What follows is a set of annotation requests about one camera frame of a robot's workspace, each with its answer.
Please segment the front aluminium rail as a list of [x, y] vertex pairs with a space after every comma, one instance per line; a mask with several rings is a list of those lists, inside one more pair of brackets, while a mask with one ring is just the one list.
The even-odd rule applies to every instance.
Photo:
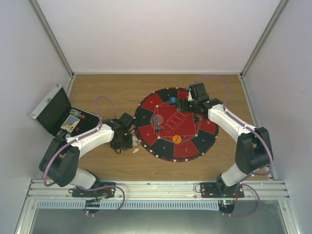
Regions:
[[[117, 181], [127, 200], [202, 200], [198, 181]], [[45, 187], [41, 180], [32, 180], [26, 194], [34, 199], [71, 199], [67, 185], [63, 188]], [[244, 200], [256, 200], [255, 189], [261, 200], [290, 200], [283, 181], [246, 181], [243, 186]]]

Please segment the orange big blind button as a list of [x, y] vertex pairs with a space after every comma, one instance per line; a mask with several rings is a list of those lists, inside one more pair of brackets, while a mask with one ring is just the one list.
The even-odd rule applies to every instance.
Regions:
[[172, 141], [174, 144], [179, 144], [182, 141], [182, 137], [179, 135], [175, 135], [172, 137]]

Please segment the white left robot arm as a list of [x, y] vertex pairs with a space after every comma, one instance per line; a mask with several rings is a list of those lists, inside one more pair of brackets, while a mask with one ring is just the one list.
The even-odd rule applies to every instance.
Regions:
[[90, 197], [97, 196], [100, 193], [98, 177], [88, 170], [79, 169], [78, 162], [86, 153], [107, 143], [117, 154], [131, 149], [130, 128], [133, 124], [134, 118], [125, 113], [119, 119], [101, 120], [98, 126], [78, 136], [67, 139], [55, 137], [39, 164], [43, 184], [46, 187], [73, 185]]

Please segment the round red black poker mat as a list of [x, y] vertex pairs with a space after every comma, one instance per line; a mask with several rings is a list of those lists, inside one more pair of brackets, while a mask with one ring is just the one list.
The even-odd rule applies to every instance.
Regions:
[[[137, 107], [134, 115], [135, 135], [142, 147], [153, 156], [170, 162], [188, 162], [207, 153], [214, 145], [219, 126], [193, 113], [178, 113], [170, 97], [187, 99], [186, 89], [173, 87], [149, 94]], [[162, 115], [164, 122], [155, 124], [155, 115]], [[172, 137], [182, 141], [174, 144]]]

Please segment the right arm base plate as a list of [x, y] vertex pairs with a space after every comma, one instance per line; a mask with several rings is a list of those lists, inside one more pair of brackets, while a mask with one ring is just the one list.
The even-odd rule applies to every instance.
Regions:
[[216, 182], [201, 182], [194, 187], [197, 193], [201, 194], [202, 198], [244, 198], [242, 186], [237, 184], [226, 186], [220, 181]]

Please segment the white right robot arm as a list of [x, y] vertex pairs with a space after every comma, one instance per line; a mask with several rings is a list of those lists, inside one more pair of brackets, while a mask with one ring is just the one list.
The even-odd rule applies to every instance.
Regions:
[[179, 99], [176, 108], [178, 112], [198, 114], [214, 122], [236, 142], [235, 163], [216, 179], [220, 197], [228, 197], [252, 175], [266, 176], [272, 172], [273, 153], [267, 129], [242, 121], [216, 98], [202, 102]]

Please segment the playing card deck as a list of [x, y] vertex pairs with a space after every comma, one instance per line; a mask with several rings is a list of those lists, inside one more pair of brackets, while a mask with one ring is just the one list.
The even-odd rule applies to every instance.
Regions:
[[73, 115], [69, 115], [60, 128], [69, 133], [72, 133], [75, 130], [76, 126], [79, 124], [79, 122], [79, 118]]

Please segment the aluminium poker case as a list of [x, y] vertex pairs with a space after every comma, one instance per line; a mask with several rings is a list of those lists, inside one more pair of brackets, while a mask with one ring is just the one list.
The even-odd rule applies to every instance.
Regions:
[[[60, 127], [69, 115], [80, 119], [72, 133], [62, 130]], [[53, 137], [62, 138], [61, 145], [66, 144], [66, 139], [84, 135], [99, 125], [99, 118], [83, 109], [74, 107], [64, 90], [57, 84], [48, 95], [34, 109], [31, 117], [36, 120]]]

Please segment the clear round dealer button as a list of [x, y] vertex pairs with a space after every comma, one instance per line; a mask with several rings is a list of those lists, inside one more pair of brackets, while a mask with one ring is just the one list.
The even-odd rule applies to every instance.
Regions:
[[152, 122], [155, 124], [162, 124], [164, 122], [164, 117], [162, 115], [155, 115]]

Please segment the blue small blind button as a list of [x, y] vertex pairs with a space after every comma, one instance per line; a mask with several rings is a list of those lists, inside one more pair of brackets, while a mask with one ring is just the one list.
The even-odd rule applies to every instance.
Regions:
[[176, 97], [170, 97], [170, 98], [169, 98], [169, 102], [170, 102], [171, 104], [176, 104], [176, 103], [177, 103], [177, 98], [176, 98]]

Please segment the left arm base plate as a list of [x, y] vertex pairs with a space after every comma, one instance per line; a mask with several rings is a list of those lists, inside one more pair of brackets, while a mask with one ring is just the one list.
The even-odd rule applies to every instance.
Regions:
[[90, 191], [74, 187], [68, 190], [72, 197], [86, 197], [86, 198], [111, 198], [115, 195], [115, 182], [100, 182], [93, 185]]

